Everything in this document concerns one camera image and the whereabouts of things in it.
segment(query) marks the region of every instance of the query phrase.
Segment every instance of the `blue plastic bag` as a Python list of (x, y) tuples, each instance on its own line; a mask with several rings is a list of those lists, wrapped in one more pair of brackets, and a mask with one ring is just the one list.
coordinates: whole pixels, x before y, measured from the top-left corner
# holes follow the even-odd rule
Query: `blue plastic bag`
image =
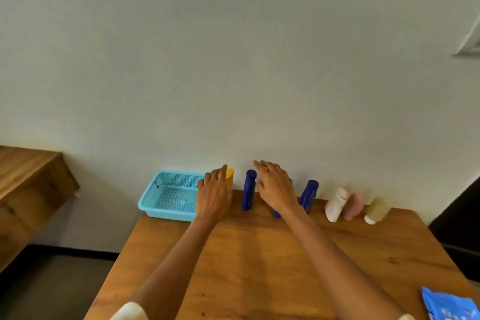
[(471, 298), (432, 292), (422, 287), (421, 294), (430, 320), (480, 320), (477, 305)]

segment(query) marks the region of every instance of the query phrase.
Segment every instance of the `wood grain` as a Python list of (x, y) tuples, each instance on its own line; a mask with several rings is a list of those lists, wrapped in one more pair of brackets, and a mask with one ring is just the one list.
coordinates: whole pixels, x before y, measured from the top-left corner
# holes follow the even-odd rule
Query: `wood grain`
[(0, 271), (78, 189), (61, 153), (0, 146)]
[[(313, 268), (283, 219), (255, 196), (241, 211), (235, 191), (229, 215), (210, 235), (178, 319), (336, 319)], [(325, 202), (310, 216), (380, 286), (417, 320), (427, 320), (421, 287), (475, 299), (418, 215), (393, 209), (368, 225), (362, 218), (330, 223)], [(165, 258), (189, 223), (142, 214), (85, 319), (109, 319)]]

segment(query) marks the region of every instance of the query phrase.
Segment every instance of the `blue plastic basket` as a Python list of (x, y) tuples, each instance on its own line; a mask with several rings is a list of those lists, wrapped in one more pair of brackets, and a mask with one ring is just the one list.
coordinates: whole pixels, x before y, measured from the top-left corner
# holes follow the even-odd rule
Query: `blue plastic basket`
[(200, 173), (160, 171), (138, 202), (138, 208), (153, 218), (191, 222), (197, 207)]

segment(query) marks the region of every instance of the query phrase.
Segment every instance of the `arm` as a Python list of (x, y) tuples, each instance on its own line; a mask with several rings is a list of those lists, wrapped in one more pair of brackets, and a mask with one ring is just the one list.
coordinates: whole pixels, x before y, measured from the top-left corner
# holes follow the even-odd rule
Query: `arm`
[(133, 296), (149, 320), (173, 320), (182, 304), (198, 257), (215, 225), (227, 213), (232, 196), (221, 169), (198, 182), (195, 219), (167, 257)]
[(312, 262), (342, 320), (398, 320), (405, 312), (342, 252), (297, 202), (293, 185), (275, 163), (253, 161), (261, 198), (279, 212)]

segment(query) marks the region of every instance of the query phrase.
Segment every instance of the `sleeve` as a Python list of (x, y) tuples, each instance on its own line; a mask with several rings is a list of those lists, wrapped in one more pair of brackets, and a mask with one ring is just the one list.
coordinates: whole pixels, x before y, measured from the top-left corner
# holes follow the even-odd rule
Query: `sleeve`
[(148, 317), (140, 305), (135, 302), (128, 302), (110, 320), (148, 320)]

